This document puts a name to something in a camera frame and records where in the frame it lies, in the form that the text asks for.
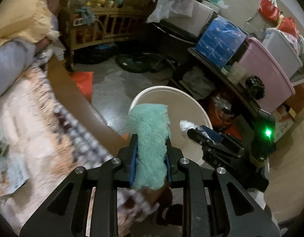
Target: wooden crib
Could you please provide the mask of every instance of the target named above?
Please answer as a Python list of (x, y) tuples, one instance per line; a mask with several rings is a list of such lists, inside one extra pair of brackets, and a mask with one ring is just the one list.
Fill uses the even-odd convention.
[(74, 50), (107, 43), (126, 41), (138, 32), (147, 17), (155, 9), (153, 0), (85, 0), (83, 6), (89, 7), (96, 18), (90, 26), (77, 25), (81, 15), (76, 9), (81, 8), (73, 0), (61, 0), (59, 30), (69, 49), (71, 62)]

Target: teal towel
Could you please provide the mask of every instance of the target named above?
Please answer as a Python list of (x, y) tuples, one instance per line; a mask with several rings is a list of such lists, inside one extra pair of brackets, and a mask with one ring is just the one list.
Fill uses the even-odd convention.
[(158, 190), (167, 174), (165, 141), (170, 137), (167, 105), (139, 104), (129, 113), (131, 132), (138, 135), (136, 175), (132, 188)]

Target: pink storage bin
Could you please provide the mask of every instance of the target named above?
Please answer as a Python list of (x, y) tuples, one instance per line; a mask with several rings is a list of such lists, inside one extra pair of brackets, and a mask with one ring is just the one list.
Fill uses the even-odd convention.
[(265, 85), (265, 97), (257, 100), (257, 103), (263, 110), (272, 113), (295, 94), (295, 89), (281, 66), (256, 38), (247, 38), (246, 41), (248, 49), (239, 61), (246, 70), (246, 77), (241, 84), (245, 87), (246, 78), (258, 76)]

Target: blue plastic storage drawer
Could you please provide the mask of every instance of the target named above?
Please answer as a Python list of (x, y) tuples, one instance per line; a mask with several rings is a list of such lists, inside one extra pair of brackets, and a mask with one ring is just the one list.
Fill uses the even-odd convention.
[(218, 16), (202, 35), (195, 49), (222, 69), (246, 38), (240, 28)]

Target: metal screw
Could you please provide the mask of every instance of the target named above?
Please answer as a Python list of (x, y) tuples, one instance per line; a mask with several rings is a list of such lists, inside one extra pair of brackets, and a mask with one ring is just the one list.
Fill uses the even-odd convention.
[(111, 160), (112, 164), (119, 164), (121, 162), (121, 160), (119, 158), (113, 158)]
[(226, 173), (226, 170), (225, 170), (223, 167), (218, 167), (218, 168), (217, 168), (217, 172), (218, 172), (219, 174), (225, 174), (225, 173)]
[(74, 169), (74, 172), (77, 174), (82, 174), (84, 172), (85, 168), (83, 166), (78, 166)]
[(182, 164), (188, 164), (189, 163), (189, 159), (188, 158), (181, 158), (179, 161)]

